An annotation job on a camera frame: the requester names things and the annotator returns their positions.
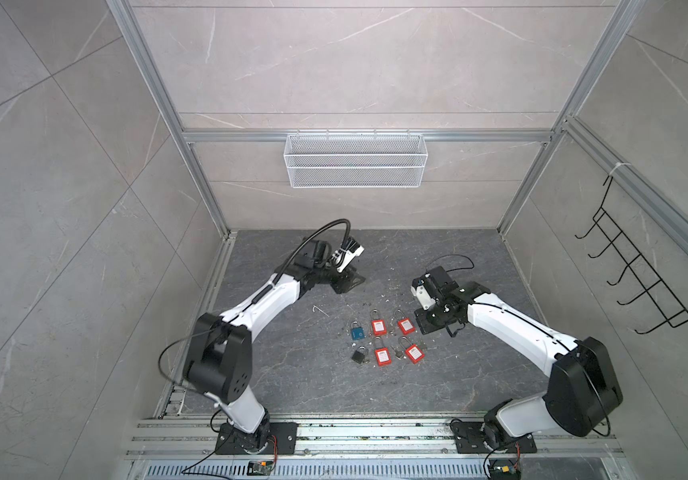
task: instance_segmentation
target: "red padlock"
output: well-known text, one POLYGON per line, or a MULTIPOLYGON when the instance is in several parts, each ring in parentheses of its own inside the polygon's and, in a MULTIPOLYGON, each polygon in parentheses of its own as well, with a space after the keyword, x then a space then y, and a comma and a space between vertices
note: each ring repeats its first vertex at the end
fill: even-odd
POLYGON ((376 363, 378 366, 389 365, 392 363, 392 358, 389 356, 389 349, 384 347, 384 341, 380 336, 373 339, 373 346, 376 348, 373 352, 376 354, 376 363))
POLYGON ((416 331, 416 327, 414 327, 413 323, 411 323, 411 319, 407 318, 406 314, 403 313, 402 310, 395 310, 395 316, 397 317, 397 326, 400 327, 403 335, 414 333, 416 331))
POLYGON ((382 336, 387 333, 387 322, 378 314, 378 310, 371 310, 371 328, 374 336, 382 336))
POLYGON ((404 336, 401 336, 398 342, 402 348, 406 349, 406 355, 414 363, 414 365, 418 363, 419 360, 424 358, 424 352, 419 350, 415 343, 411 344, 410 341, 404 336))

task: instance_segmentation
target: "marble floor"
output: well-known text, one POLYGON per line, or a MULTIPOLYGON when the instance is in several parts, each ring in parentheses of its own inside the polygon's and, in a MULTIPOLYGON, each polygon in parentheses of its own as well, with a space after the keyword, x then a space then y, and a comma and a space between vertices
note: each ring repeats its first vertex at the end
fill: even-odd
MULTIPOLYGON (((244 300, 301 241, 300 230, 242 230, 216 298, 221 312, 244 300)), ((324 236, 339 242, 340 231, 324 236)), ((355 260, 367 281, 343 295, 316 286, 272 321, 253 344, 251 386, 274 413, 304 412, 472 412, 487 410, 506 398, 528 396, 547 387, 547 379, 520 353, 488 332, 468 326, 456 338, 444 330, 422 336, 426 357, 414 365, 394 358, 376 365, 350 359, 356 349, 350 323, 369 326, 377 309, 395 335, 395 309, 411 314, 419 307, 411 296, 413 278, 436 256, 470 256, 475 268, 452 275, 459 283, 475 280, 518 310, 536 317, 514 264, 495 230, 354 230, 365 247, 355 260)), ((466 260, 440 260, 445 268, 466 260)), ((358 342, 373 357, 372 337, 358 342)), ((187 395, 182 413, 210 413, 213 404, 187 395)))

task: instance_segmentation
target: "padlock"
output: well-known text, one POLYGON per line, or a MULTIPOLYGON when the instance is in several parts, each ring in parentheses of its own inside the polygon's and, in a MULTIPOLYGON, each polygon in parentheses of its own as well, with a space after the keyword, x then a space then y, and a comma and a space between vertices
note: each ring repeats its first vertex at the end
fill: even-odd
POLYGON ((376 354, 376 363, 378 366, 389 365, 392 363, 392 359, 389 357, 389 349, 384 346, 384 340, 382 340, 380 336, 373 339, 373 346, 375 348, 373 352, 376 354))
POLYGON ((374 336, 382 336, 387 333, 387 323, 378 314, 378 310, 371 310, 371 328, 374 336))
POLYGON ((402 348, 406 349, 406 355, 414 364, 424 358, 424 352, 419 350, 415 343, 410 343, 407 337, 401 336, 398 343, 402 348))
POLYGON ((366 354, 368 353, 368 349, 365 348, 364 346, 358 347, 357 350, 352 354, 352 360, 355 360, 358 363, 365 363, 368 361, 366 358, 366 354))
POLYGON ((411 319, 407 318, 406 314, 403 313, 402 310, 395 310, 395 317, 397 317, 397 326, 400 327, 403 335, 414 333, 416 331, 416 327, 414 327, 413 323, 411 323, 411 319))
POLYGON ((366 332, 358 322, 352 322, 352 329, 349 332, 352 334, 352 340, 362 340, 366 338, 366 332))

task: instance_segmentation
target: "white cable tie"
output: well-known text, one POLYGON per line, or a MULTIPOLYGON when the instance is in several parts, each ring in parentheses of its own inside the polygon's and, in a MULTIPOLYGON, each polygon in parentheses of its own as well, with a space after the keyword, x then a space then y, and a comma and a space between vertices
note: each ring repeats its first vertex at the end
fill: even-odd
POLYGON ((622 165, 629 165, 630 167, 632 166, 632 164, 626 164, 625 162, 616 162, 616 165, 610 169, 610 172, 608 172, 608 177, 612 176, 616 169, 622 165))

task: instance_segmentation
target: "blue padlock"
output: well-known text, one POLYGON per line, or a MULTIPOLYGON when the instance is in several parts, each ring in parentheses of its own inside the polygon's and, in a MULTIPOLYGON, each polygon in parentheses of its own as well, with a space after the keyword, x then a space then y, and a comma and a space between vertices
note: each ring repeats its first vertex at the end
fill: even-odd
POLYGON ((352 322, 352 330, 350 330, 350 333, 352 334, 352 340, 362 340, 366 338, 366 332, 358 322, 352 322))

